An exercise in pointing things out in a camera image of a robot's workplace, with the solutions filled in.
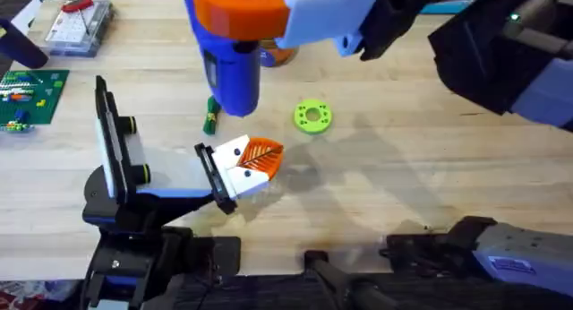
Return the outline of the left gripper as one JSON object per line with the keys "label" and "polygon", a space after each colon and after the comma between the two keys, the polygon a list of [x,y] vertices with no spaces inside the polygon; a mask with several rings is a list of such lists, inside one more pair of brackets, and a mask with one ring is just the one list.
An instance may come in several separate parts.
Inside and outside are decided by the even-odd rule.
{"label": "left gripper", "polygon": [[[139,135],[98,140],[101,164],[84,186],[83,220],[110,233],[150,233],[215,203],[225,214],[236,199],[256,194],[278,173],[284,146],[243,135],[194,153],[144,146]],[[229,187],[222,170],[227,169]]]}

